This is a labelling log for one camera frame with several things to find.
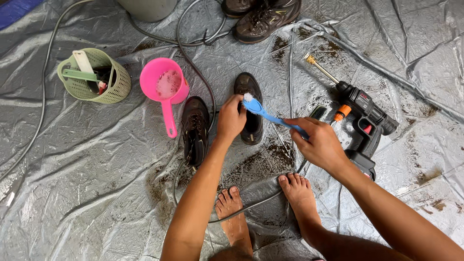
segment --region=forearm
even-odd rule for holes
[[[200,256],[205,230],[213,209],[222,164],[232,141],[217,137],[205,160],[179,201],[163,246],[163,257]]]
[[[392,194],[366,178],[352,163],[331,173],[353,195],[391,247],[414,260],[460,260],[464,251],[448,236]]]

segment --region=gray bucket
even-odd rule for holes
[[[159,21],[168,16],[177,0],[117,0],[129,13],[145,22]]]

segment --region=pair of boots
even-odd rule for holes
[[[238,41],[254,44],[268,38],[279,27],[293,22],[302,0],[223,0],[222,11],[240,18],[232,29]]]
[[[263,95],[256,79],[249,73],[243,72],[238,75],[234,84],[234,94],[245,94],[249,92],[261,104]],[[193,170],[203,162],[209,148],[208,127],[210,117],[205,102],[198,96],[190,97],[184,106],[182,113],[184,159]],[[246,112],[246,124],[240,136],[247,145],[258,144],[263,137],[263,118],[259,115]]]

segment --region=brush bristles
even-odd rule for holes
[[[316,62],[316,60],[314,60],[314,57],[312,55],[309,55],[307,58],[306,58],[306,61],[310,64],[314,64]]]
[[[246,101],[246,102],[251,102],[253,100],[253,95],[251,95],[251,93],[247,92],[243,96],[243,100]]]

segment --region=red trigger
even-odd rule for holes
[[[363,130],[369,134],[371,132],[371,129],[372,129],[372,125],[368,125],[366,128],[364,128]]]

